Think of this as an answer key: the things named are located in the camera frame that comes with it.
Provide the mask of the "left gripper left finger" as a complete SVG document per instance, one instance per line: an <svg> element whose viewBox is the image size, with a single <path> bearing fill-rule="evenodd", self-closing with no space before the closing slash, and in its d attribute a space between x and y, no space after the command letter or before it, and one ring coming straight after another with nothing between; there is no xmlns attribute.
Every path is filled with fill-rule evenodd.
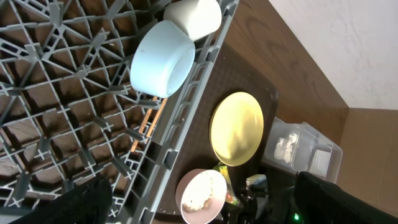
<svg viewBox="0 0 398 224"><path fill-rule="evenodd" d="M105 223L113 202L112 193L109 180L97 176L11 224Z"/></svg>

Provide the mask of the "wooden chopstick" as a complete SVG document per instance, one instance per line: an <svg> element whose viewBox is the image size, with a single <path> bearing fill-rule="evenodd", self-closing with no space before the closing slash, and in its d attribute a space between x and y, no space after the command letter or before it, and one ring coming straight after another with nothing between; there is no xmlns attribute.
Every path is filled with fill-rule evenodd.
<svg viewBox="0 0 398 224"><path fill-rule="evenodd" d="M163 99L163 101L162 101L162 103L160 105L160 108L157 110L157 112L155 114L155 117L154 117L154 119L152 121L152 124L149 127L149 129L148 129L148 132L146 134L147 137L151 137L152 136L152 133L153 133L153 131L154 131L154 129L155 129L157 123L158 123L158 120L159 120L159 118L160 118L160 116L161 116L161 114L163 112L163 109L165 107L166 102L167 102L167 98Z"/></svg>
<svg viewBox="0 0 398 224"><path fill-rule="evenodd" d="M150 118L150 116L152 114L152 111L153 111L153 109L149 108L145 112L144 118L142 119L141 125L139 126L139 129L138 129L139 139L138 140L134 140L134 142L132 144L132 147L131 147L131 152L134 152L136 150L136 147L137 147L138 143L141 141L142 135L144 134L144 130L146 128L147 121Z"/></svg>

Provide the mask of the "green yellow snack wrapper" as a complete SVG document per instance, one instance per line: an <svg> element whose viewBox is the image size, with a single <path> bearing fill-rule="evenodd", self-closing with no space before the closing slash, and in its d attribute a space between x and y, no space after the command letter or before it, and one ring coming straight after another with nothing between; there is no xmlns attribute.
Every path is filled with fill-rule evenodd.
<svg viewBox="0 0 398 224"><path fill-rule="evenodd" d="M233 191L233 186L231 184L231 179L229 177L228 166L226 166L222 162L219 162L217 163L217 165L214 166L213 170L216 170L219 173L221 173L221 175L224 177L226 181L227 193L226 193L225 202L231 205L238 206L240 204L240 201Z"/></svg>

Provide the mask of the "white cup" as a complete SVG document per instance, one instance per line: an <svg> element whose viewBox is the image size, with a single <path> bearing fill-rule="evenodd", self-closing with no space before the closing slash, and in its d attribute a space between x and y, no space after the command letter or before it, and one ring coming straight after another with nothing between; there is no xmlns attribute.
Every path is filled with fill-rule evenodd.
<svg viewBox="0 0 398 224"><path fill-rule="evenodd" d="M165 8L163 20L172 21L196 41L219 29L222 13L217 0L182 0Z"/></svg>

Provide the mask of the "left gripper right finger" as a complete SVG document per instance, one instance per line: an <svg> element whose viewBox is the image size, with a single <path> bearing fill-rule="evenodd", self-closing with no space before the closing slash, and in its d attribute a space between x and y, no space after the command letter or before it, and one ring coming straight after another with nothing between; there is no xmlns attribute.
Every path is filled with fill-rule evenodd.
<svg viewBox="0 0 398 224"><path fill-rule="evenodd" d="M397 224L397 218L309 172L295 180L294 200L304 223Z"/></svg>

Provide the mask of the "white tissue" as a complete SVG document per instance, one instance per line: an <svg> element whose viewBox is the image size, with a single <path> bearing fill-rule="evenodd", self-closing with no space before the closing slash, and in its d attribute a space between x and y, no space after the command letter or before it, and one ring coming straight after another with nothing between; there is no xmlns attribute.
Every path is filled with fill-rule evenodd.
<svg viewBox="0 0 398 224"><path fill-rule="evenodd" d="M274 157L277 160L282 160L285 163L292 161L294 147L298 141L298 136L295 133L289 134L287 138L279 138L274 151Z"/></svg>

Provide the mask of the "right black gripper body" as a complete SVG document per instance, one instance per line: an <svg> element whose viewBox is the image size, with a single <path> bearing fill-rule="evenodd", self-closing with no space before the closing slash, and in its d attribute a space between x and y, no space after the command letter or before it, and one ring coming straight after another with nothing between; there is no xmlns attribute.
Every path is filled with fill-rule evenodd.
<svg viewBox="0 0 398 224"><path fill-rule="evenodd" d="M226 203L222 209L227 224L288 223L294 186L269 190L264 174L246 179L246 187L238 195L239 203Z"/></svg>

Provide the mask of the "white bowl with food residue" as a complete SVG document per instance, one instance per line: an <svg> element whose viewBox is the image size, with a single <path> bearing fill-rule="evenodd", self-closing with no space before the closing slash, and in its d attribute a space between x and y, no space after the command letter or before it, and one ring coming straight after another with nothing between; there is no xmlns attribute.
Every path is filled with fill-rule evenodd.
<svg viewBox="0 0 398 224"><path fill-rule="evenodd" d="M206 224L220 214L226 194L227 184L220 172L193 169L178 183L175 201L186 223Z"/></svg>

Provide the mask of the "light blue bowl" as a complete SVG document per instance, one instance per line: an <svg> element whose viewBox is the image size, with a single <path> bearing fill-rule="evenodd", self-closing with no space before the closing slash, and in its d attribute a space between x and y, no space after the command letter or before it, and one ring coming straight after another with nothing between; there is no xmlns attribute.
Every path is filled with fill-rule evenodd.
<svg viewBox="0 0 398 224"><path fill-rule="evenodd" d="M173 22L161 21L147 32L133 56L131 85L141 93L168 98L183 85L194 58L194 42Z"/></svg>

